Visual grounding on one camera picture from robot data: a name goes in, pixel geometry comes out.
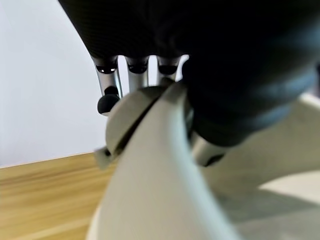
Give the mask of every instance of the white wall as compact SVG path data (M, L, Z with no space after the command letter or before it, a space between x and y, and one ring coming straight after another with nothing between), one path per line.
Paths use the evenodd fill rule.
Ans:
M150 64L154 76L156 59ZM119 68L126 92L123 58ZM57 0L0 0L0 166L103 146L100 96L92 60Z

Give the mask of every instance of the wooden table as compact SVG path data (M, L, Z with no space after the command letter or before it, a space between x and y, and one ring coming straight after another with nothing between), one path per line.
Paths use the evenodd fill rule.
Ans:
M115 166L83 154L1 168L0 239L85 239Z

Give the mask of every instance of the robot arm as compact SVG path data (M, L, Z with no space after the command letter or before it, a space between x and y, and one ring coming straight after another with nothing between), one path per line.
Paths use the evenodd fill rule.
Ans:
M319 1L59 2L94 62L98 111L109 116L107 155L119 159L97 239L239 239L199 166L282 119L315 82ZM174 80L182 54L182 81L147 90L149 56L157 55L161 85ZM118 55L127 61L128 96Z

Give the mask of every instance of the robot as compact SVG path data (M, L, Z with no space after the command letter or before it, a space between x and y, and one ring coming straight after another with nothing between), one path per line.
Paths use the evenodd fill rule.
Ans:
M253 236L244 227L253 209L235 206L320 166L320 103L301 96L317 80L319 1L59 2L93 60L97 110L108 116L97 161L118 161L87 239L308 239Z

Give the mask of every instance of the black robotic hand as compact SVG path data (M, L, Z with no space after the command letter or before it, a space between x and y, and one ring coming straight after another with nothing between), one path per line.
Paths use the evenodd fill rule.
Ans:
M193 128L233 146L278 121L317 79L318 0L59 0L97 68L189 54Z

